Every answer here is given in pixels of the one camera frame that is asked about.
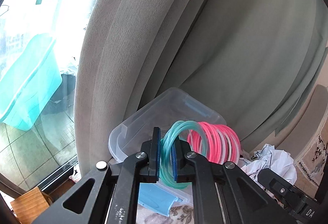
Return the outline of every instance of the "gray curtain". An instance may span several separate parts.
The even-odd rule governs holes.
[[[325,55],[322,0],[97,0],[74,106],[81,173],[110,132],[179,87],[219,112],[246,150],[286,124]]]
[[[323,0],[209,0],[158,94],[183,89],[219,112],[250,151],[297,113],[327,38]]]
[[[159,55],[189,2],[97,0],[83,41],[75,93],[82,175],[99,160],[111,158],[109,134],[137,110]]]

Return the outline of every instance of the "plastic container lid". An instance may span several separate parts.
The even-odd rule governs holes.
[[[170,88],[119,124],[110,134],[108,148],[118,163],[140,151],[143,142],[151,140],[154,127],[160,127],[161,137],[178,120],[206,121],[226,124],[217,112],[203,105],[184,91]],[[188,133],[182,134],[187,139]],[[138,203],[161,215],[169,215],[173,204],[192,206],[192,189],[176,190],[156,184],[140,184]]]

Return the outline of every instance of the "teal plastic basin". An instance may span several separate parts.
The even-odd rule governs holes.
[[[21,130],[32,128],[62,82],[48,34],[37,34],[0,81],[0,122]]]

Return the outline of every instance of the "tiled floor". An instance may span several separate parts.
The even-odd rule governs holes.
[[[41,113],[29,131],[0,123],[0,173],[24,190],[75,155],[73,106],[57,114]]]

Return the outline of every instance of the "glass door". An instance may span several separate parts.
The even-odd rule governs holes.
[[[26,191],[76,156],[75,82],[95,3],[0,6],[0,173]]]

